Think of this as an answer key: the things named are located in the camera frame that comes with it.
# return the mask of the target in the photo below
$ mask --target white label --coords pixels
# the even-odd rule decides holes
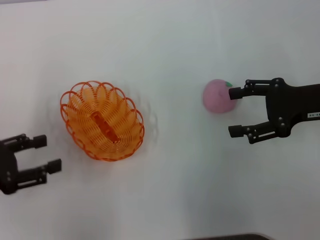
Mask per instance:
[[[320,117],[320,112],[308,113],[308,119],[309,118],[319,118],[319,117]]]

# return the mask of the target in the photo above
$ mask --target pink peach toy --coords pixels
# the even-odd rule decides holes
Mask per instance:
[[[233,110],[237,100],[230,100],[229,89],[232,84],[221,80],[214,79],[204,88],[202,100],[204,107],[212,113],[226,113]]]

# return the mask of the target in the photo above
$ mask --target white backdrop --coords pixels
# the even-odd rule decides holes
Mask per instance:
[[[46,134],[21,169],[55,158],[47,185],[0,195],[6,240],[179,240],[258,232],[318,239],[320,122],[250,145],[228,126],[267,120],[263,97],[230,113],[202,106],[212,79],[320,82],[318,0],[49,0],[0,6],[0,138]],[[89,159],[59,99],[107,81],[141,109],[132,157]]]

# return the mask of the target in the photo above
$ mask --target woven wire basket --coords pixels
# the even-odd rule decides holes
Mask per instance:
[[[62,95],[60,113],[74,142],[95,160],[130,157],[144,139],[142,114],[121,89],[108,82],[77,83]]]

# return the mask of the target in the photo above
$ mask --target orange basket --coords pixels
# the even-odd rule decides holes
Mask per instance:
[[[75,144],[96,160],[114,162],[130,157],[144,139],[141,113],[123,91],[108,82],[74,85],[62,95],[60,113]]]

